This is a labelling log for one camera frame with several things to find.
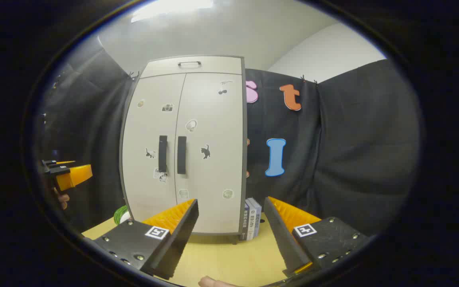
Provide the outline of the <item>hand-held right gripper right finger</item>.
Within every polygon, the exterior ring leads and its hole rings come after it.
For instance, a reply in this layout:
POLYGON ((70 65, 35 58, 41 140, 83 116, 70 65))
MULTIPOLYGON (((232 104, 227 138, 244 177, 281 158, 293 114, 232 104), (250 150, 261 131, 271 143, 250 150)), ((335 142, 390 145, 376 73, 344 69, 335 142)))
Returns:
POLYGON ((288 277, 328 269, 370 240, 337 217, 320 219, 273 197, 265 199, 264 211, 288 277))

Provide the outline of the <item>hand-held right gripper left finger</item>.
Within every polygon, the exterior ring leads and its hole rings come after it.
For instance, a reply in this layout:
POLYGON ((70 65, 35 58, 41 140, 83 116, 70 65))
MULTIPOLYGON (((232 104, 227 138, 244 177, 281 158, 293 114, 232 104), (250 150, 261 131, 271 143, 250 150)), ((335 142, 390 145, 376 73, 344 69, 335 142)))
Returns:
POLYGON ((198 216, 198 200, 187 200, 144 221, 126 220, 93 243, 120 265, 168 280, 174 275, 198 216))

